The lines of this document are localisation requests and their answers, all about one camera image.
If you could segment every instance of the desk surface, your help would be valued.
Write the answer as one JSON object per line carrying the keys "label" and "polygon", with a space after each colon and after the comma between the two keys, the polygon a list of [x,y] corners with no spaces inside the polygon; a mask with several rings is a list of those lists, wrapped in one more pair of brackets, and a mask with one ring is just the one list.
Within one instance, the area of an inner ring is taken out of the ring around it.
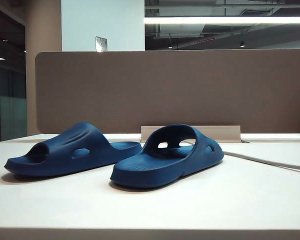
{"label": "desk surface", "polygon": [[[0,239],[300,239],[300,171],[225,156],[165,187],[131,191],[110,182],[113,165],[48,179],[4,169],[53,136],[0,142]],[[300,165],[300,142],[221,147]]]}

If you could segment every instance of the ceiling light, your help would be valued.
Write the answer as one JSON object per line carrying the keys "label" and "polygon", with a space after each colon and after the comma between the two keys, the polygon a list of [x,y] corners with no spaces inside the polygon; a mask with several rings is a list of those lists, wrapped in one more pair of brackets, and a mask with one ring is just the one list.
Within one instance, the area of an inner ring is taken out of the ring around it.
{"label": "ceiling light", "polygon": [[145,24],[300,24],[300,16],[145,17]]}

